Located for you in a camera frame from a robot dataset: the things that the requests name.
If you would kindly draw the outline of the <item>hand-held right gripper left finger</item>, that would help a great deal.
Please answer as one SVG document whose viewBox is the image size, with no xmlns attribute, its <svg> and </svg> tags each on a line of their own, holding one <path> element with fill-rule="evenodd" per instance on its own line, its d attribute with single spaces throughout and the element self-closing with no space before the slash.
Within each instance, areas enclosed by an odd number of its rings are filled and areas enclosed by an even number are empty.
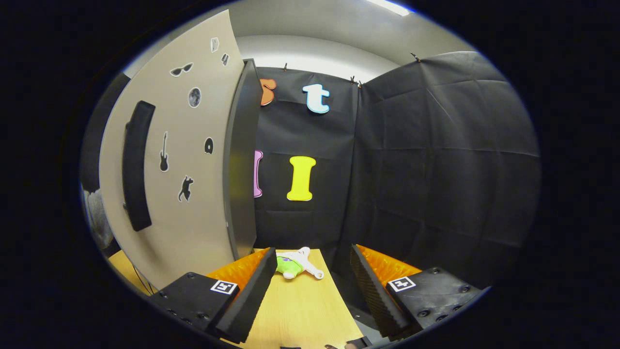
<svg viewBox="0 0 620 349">
<path fill-rule="evenodd" d="M 248 338 L 276 267 L 275 250 L 264 248 L 208 275 L 186 272 L 149 299 L 201 333 L 242 343 Z"/>
</svg>

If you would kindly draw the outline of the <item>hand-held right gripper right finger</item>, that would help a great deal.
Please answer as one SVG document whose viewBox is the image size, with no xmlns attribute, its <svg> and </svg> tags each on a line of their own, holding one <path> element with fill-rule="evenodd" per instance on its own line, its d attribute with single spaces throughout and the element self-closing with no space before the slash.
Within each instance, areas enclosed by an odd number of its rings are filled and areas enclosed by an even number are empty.
<svg viewBox="0 0 620 349">
<path fill-rule="evenodd" d="M 424 331 L 483 295 L 444 268 L 421 270 L 359 244 L 351 246 L 350 265 L 380 334 L 391 341 Z"/>
</svg>

